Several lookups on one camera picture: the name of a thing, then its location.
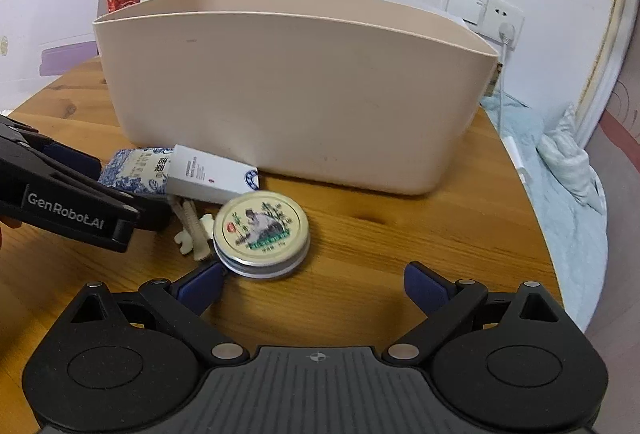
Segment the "light blue blanket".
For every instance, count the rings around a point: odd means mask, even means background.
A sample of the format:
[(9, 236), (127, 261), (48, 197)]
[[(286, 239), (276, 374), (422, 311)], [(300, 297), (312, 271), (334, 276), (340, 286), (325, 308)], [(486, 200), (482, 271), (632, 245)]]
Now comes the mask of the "light blue blanket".
[(550, 129), (514, 98), (486, 96), (482, 106), (503, 144), (544, 233), (565, 310), (585, 330), (596, 311), (608, 261), (606, 199), (587, 152), (575, 139), (575, 109)]

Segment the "white bed headboard frame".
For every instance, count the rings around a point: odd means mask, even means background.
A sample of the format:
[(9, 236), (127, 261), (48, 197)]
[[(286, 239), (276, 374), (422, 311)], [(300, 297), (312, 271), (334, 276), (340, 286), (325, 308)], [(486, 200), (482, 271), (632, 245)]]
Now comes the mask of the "white bed headboard frame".
[(576, 139), (586, 146), (597, 127), (622, 70), (639, 0), (612, 0), (608, 26), (576, 110)]

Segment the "blue white porcelain pattern pack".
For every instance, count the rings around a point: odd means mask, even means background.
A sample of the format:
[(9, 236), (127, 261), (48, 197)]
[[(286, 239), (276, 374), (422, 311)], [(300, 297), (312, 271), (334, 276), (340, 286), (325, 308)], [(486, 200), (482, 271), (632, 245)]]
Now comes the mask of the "blue white porcelain pattern pack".
[(121, 149), (107, 162), (99, 182), (145, 196), (165, 196), (172, 147)]

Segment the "purple white board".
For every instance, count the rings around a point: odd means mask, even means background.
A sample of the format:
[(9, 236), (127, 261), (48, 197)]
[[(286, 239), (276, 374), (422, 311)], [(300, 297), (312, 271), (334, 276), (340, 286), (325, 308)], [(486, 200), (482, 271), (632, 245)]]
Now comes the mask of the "purple white board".
[(92, 23), (106, 0), (1, 0), (1, 111), (98, 55)]

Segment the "round ointment tin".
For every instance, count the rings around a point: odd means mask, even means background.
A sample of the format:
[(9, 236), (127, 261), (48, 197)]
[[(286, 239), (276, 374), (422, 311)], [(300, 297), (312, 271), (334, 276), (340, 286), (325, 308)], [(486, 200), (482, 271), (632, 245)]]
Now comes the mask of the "round ointment tin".
[(257, 280), (285, 277), (308, 254), (308, 217), (285, 195), (253, 191), (220, 208), (213, 245), (218, 259), (236, 275)]

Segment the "white small medicine box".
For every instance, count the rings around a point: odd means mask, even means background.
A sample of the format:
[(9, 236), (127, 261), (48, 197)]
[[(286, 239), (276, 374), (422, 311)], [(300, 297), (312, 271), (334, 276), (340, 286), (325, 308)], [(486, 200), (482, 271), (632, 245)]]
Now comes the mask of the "white small medicine box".
[(223, 205), (258, 191), (258, 170), (252, 165), (176, 145), (166, 168), (166, 193)]

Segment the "beige hair clip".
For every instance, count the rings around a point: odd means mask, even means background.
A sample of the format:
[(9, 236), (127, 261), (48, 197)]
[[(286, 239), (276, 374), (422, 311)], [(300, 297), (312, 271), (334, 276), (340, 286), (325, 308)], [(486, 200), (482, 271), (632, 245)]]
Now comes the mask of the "beige hair clip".
[(197, 262), (203, 262), (213, 256), (214, 217), (210, 213), (198, 216), (198, 210), (192, 200), (181, 199), (173, 195), (167, 197), (175, 216), (182, 224), (182, 231), (175, 235), (175, 243), (183, 255), (192, 253)]

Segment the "white wall switch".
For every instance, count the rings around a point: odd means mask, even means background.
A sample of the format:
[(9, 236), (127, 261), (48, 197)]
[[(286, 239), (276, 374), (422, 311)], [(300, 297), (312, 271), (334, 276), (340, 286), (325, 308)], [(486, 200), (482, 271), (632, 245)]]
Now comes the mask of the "white wall switch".
[(483, 23), (487, 5), (488, 0), (444, 0), (444, 10), (474, 30)]

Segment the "white wall socket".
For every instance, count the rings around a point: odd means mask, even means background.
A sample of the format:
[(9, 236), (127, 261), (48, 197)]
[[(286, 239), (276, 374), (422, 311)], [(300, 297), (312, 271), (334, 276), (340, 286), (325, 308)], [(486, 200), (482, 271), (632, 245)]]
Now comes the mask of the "white wall socket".
[(500, 27), (502, 25), (511, 25), (513, 27), (513, 39), (510, 43), (510, 49), (514, 50), (518, 44), (524, 20), (524, 12), (511, 3), (503, 0), (488, 0), (483, 20), (478, 26), (478, 32), (488, 39), (500, 42)]

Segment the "beige plastic storage basket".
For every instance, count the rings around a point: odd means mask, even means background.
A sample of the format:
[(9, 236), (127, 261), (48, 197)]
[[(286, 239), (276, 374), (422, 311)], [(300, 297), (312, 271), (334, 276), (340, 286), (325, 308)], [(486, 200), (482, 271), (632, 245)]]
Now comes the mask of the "beige plastic storage basket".
[(93, 31), (130, 142), (402, 195), (439, 183), (498, 64), (385, 0), (145, 0)]

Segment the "gold tissue pack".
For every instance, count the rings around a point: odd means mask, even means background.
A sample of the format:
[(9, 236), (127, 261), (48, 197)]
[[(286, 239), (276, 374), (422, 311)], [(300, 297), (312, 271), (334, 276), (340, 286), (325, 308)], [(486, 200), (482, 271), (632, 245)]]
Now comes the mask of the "gold tissue pack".
[(498, 81), (500, 80), (502, 69), (503, 64), (501, 62), (498, 62), (487, 84), (487, 88), (484, 93), (485, 96), (491, 96), (494, 94), (496, 87), (498, 86)]

